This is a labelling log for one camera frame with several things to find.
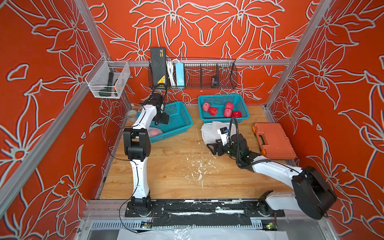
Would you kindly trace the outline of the teal basket with netted apples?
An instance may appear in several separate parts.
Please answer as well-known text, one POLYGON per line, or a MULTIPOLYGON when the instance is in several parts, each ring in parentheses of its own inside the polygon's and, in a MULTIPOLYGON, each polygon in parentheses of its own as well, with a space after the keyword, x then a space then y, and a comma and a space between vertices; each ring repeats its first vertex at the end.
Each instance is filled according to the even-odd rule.
POLYGON ((162 131, 162 134, 150 137, 152 144, 185 133, 193 125, 193 120, 182 102, 165 105, 164 112, 170 116, 168 124, 150 124, 150 128, 162 131))

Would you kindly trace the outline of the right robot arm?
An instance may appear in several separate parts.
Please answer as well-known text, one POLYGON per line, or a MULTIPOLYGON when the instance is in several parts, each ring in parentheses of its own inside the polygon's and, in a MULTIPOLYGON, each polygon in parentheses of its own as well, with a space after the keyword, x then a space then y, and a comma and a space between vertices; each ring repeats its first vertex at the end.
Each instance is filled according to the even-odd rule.
POLYGON ((259 198, 256 209, 264 217, 271 216, 275 211, 290 210, 320 220, 338 199, 316 168, 293 167, 267 159, 251 151, 242 135, 233 135, 226 141, 216 140, 208 143, 207 147, 213 155, 228 155, 234 159, 238 168, 265 175, 291 189, 286 193, 270 190, 259 198))

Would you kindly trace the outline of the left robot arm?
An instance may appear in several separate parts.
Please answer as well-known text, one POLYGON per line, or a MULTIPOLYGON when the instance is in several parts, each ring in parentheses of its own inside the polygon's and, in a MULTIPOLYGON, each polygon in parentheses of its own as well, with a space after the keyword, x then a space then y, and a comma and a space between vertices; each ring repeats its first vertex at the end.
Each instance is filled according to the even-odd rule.
POLYGON ((151 197, 147 180, 147 162, 151 153, 149 127, 153 121, 167 124, 169 115, 164 112, 164 96, 151 94, 142 103, 141 112, 131 127, 124 128, 124 151, 132 165, 134 190, 128 205, 133 213, 146 217, 151 214, 151 197))

